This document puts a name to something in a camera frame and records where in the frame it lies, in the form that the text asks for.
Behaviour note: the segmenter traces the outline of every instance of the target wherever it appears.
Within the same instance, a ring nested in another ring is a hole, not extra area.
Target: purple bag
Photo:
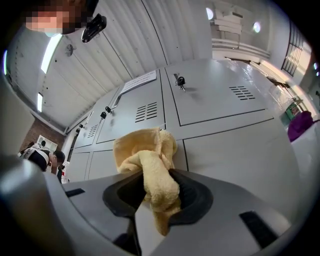
[[[288,136],[290,142],[299,138],[306,130],[308,130],[315,122],[312,119],[311,112],[303,111],[297,114],[290,122],[288,128]]]

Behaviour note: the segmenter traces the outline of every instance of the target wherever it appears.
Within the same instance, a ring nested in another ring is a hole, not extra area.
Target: towel
[[[131,132],[114,141],[113,153],[119,173],[143,171],[145,200],[150,202],[155,227],[165,236],[168,220],[180,211],[179,185],[169,174],[177,151],[175,138],[159,127]]]

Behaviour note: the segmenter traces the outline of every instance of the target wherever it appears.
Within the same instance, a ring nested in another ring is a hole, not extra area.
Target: corrugated metal ceiling
[[[63,127],[132,78],[212,55],[204,1],[100,0],[95,13],[106,16],[106,29],[87,44],[82,30],[64,36],[46,75],[40,66],[49,38],[23,29],[14,42],[8,66],[13,81],[35,105],[41,92],[42,112]]]

